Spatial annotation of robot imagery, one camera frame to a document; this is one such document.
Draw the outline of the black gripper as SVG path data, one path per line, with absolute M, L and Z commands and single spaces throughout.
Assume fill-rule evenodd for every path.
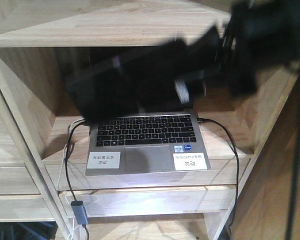
M 233 97 L 254 94 L 257 91 L 256 71 L 248 48 L 245 23 L 249 6 L 234 4 L 222 39 L 224 83 Z

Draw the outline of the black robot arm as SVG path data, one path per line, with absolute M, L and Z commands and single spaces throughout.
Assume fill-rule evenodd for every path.
M 230 94 L 254 94 L 257 71 L 300 60 L 300 0 L 234 3 L 223 50 L 223 79 Z

